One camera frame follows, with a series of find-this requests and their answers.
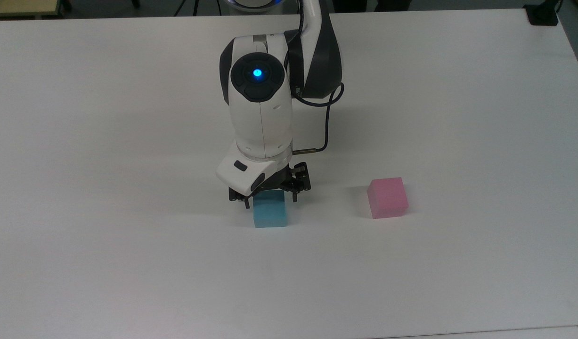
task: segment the pink foam cube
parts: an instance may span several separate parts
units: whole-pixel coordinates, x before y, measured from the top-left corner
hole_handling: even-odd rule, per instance
[[[401,178],[375,179],[368,187],[368,204],[373,219],[401,217],[408,199]]]

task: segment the floor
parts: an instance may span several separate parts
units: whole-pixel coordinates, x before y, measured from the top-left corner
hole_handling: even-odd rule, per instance
[[[229,9],[219,0],[222,15],[229,15]],[[140,0],[140,8],[134,8],[131,0],[72,0],[73,10],[66,13],[67,19],[86,19],[93,17],[151,17],[172,16],[182,0]],[[327,0],[330,9],[332,0]],[[524,4],[536,4],[541,0],[412,0],[410,10],[444,10],[444,9],[491,9],[522,8]],[[368,0],[368,11],[373,11],[375,0]],[[185,0],[179,16],[191,16],[195,0]],[[292,0],[285,0],[285,13],[295,13],[297,5]],[[197,15],[218,15],[216,0],[200,0]],[[578,5],[574,0],[564,0],[559,17],[569,38],[573,51],[578,58]]]

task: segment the table surface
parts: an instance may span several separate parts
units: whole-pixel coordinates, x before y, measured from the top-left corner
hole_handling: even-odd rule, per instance
[[[0,338],[578,325],[578,64],[522,9],[333,15],[345,95],[289,226],[214,171],[218,57],[296,16],[0,22]],[[296,148],[324,110],[294,104]],[[411,204],[371,219],[366,187]]]
[[[55,15],[60,0],[0,0],[0,16]]]

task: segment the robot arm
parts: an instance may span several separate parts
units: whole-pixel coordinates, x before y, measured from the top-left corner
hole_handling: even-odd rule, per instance
[[[341,56],[324,0],[300,0],[298,30],[233,39],[220,57],[220,81],[236,138],[216,175],[231,200],[266,189],[310,189],[293,154],[292,98],[324,98],[341,83]]]

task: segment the blue foam cube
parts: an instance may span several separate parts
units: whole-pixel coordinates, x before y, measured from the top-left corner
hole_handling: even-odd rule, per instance
[[[287,226],[285,192],[263,191],[253,197],[253,223],[257,228]]]

